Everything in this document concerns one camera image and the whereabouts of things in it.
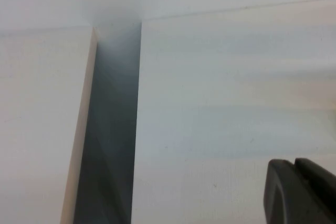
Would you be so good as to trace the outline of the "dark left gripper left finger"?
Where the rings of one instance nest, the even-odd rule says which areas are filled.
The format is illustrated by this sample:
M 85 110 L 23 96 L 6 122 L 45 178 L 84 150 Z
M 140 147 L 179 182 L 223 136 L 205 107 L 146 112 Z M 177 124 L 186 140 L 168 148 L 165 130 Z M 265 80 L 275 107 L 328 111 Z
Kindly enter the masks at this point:
M 268 163 L 264 210 L 266 223 L 335 223 L 295 163 L 284 159 Z

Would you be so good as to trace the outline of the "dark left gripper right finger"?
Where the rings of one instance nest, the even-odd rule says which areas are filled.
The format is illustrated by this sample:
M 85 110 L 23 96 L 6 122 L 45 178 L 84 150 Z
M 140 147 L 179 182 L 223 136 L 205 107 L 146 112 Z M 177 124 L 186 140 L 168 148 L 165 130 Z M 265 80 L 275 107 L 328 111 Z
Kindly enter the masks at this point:
M 335 215 L 335 175 L 307 158 L 296 158 L 295 167 L 322 203 Z

